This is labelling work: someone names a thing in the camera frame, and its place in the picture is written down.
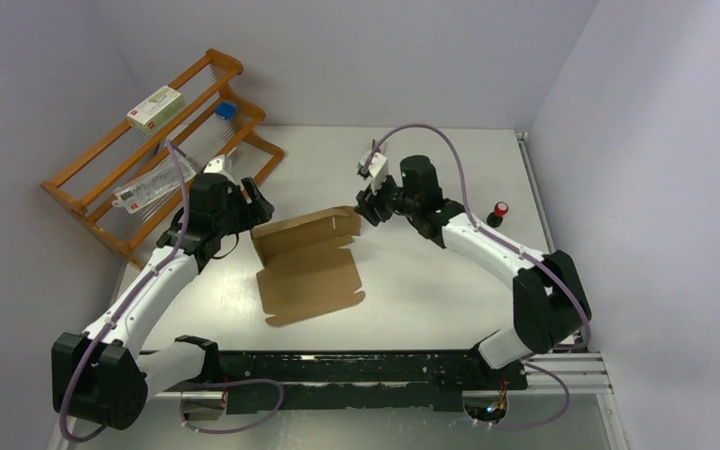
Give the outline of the brown cardboard box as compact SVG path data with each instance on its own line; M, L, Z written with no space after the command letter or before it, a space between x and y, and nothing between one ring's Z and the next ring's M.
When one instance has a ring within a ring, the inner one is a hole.
M351 207L336 206L250 232L262 263L256 279L268 325L300 323L365 299L349 249L360 229Z

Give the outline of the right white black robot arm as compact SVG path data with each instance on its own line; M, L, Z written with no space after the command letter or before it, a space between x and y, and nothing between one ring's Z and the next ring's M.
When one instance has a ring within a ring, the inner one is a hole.
M367 187L356 196L355 212L373 226L394 215L406 218L422 237L476 263L513 295L510 323L474 346L479 356L470 361L468 373L476 386L492 387L503 377L504 366L547 353L576 331L588 330L592 312L567 253L546 254L521 245L444 197L426 156L402 159L400 171L398 184L382 154L359 163Z

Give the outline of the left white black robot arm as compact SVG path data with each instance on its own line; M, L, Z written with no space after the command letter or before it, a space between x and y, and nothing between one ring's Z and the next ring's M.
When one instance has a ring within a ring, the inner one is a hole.
M97 432L123 430L158 393L183 382L207 390L223 380L212 340L185 335L149 354L143 344L217 256L223 238L270 221L274 211L250 177L234 183L212 172L191 180L182 208L127 290L83 331L63 333L52 345L52 405L67 439L78 439L68 428L70 417L96 424Z

